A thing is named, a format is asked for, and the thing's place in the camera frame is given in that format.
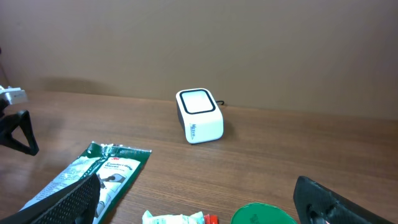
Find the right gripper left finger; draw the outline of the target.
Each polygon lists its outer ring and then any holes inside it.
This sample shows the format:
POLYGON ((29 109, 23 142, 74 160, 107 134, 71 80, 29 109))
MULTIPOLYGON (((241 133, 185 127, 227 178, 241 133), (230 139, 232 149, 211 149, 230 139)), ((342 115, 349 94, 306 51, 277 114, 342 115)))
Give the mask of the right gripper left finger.
POLYGON ((1 220, 1 224, 92 224, 100 198, 96 174, 65 187, 1 220))

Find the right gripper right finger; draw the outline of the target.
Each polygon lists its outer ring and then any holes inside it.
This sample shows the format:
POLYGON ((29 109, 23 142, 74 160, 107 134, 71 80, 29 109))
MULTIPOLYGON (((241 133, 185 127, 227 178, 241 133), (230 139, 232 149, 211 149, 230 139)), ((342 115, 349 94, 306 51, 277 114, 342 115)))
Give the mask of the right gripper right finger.
POLYGON ((293 200, 302 224, 392 224, 306 176, 298 177, 293 200))

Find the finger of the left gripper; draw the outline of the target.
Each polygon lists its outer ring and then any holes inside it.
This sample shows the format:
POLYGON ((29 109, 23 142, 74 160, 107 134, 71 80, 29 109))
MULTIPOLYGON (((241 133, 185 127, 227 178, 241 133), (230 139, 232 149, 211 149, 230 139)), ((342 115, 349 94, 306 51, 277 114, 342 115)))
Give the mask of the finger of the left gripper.
POLYGON ((1 145, 31 156, 39 152, 27 110, 1 118, 1 145))

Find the green glove package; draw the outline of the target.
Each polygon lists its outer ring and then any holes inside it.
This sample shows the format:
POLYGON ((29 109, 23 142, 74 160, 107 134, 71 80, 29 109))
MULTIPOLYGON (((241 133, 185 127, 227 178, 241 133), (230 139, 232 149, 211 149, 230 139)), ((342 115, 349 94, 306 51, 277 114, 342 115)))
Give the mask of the green glove package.
POLYGON ((128 146, 92 142, 23 208, 51 196, 88 175, 96 174, 100 182, 100 195, 93 223, 102 223, 105 216, 136 180, 151 152, 128 146))

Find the red toothpaste tube box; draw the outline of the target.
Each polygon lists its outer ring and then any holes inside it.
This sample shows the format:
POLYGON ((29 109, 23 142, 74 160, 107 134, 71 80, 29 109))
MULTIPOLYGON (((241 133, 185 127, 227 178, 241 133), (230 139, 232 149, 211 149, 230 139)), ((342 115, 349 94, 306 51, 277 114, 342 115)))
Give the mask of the red toothpaste tube box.
POLYGON ((207 214, 203 218, 205 220, 205 224, 219 224, 217 215, 207 214))

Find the light green wipes packet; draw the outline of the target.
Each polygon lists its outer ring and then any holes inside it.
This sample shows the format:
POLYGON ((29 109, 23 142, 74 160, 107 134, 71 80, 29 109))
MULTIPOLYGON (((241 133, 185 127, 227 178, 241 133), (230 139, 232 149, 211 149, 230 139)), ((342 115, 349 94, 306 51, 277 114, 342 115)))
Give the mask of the light green wipes packet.
POLYGON ((145 211, 142 216, 142 224, 205 224, 203 212, 193 215, 159 215, 153 216, 150 211, 145 211))

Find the green lid jar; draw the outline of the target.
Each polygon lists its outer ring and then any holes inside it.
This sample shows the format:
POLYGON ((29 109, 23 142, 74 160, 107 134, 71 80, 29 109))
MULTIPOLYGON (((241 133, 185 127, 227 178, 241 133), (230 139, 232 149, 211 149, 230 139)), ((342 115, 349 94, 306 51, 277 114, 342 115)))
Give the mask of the green lid jar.
POLYGON ((276 206, 249 203, 234 213, 230 224, 297 224, 297 222, 276 206))

